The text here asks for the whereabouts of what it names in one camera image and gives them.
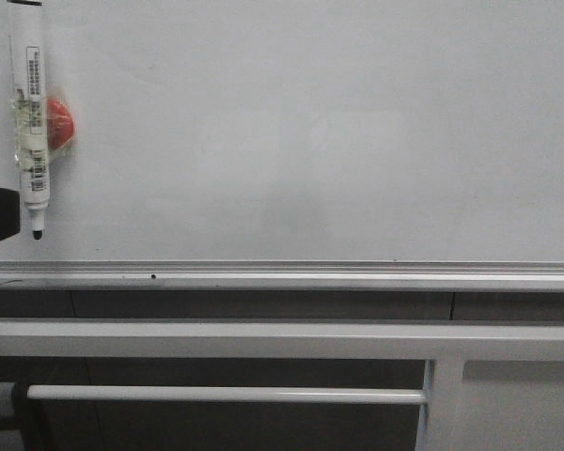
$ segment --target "whiteboard ledge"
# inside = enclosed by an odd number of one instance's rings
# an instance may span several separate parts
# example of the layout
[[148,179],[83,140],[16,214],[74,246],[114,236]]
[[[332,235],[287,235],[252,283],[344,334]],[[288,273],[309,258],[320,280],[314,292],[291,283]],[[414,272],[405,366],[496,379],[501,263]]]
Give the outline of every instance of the whiteboard ledge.
[[564,263],[2,261],[2,288],[564,291]]

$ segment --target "whiteboard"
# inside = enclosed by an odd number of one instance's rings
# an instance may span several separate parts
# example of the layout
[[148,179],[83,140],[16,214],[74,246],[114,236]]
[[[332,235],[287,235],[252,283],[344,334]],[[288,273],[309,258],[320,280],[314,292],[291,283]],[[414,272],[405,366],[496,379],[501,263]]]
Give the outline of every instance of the whiteboard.
[[[44,10],[76,154],[0,260],[564,261],[564,0]],[[9,96],[0,1],[16,189]]]

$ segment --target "vertical metal post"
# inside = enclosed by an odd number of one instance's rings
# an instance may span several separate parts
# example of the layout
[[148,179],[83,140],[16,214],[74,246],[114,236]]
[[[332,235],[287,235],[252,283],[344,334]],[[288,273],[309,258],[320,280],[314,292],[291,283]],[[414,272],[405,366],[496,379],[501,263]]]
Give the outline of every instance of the vertical metal post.
[[424,390],[429,403],[420,408],[416,451],[450,451],[462,385],[464,360],[447,356],[428,361]]

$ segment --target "whiteboard marker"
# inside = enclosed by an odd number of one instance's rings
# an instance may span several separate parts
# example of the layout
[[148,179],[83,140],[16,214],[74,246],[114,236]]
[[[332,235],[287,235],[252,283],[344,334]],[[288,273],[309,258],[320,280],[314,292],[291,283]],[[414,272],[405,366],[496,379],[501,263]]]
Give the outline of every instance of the whiteboard marker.
[[8,3],[16,158],[23,202],[29,211],[34,238],[39,240],[50,201],[42,7],[41,1],[34,0]]

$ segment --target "red object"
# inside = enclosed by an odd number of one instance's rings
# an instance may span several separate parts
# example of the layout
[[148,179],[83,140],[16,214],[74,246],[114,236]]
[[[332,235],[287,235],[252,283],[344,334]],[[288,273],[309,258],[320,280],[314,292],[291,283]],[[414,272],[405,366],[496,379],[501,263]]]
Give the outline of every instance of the red object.
[[49,97],[48,107],[48,146],[57,150],[66,146],[75,134],[75,124],[69,108],[54,97]]

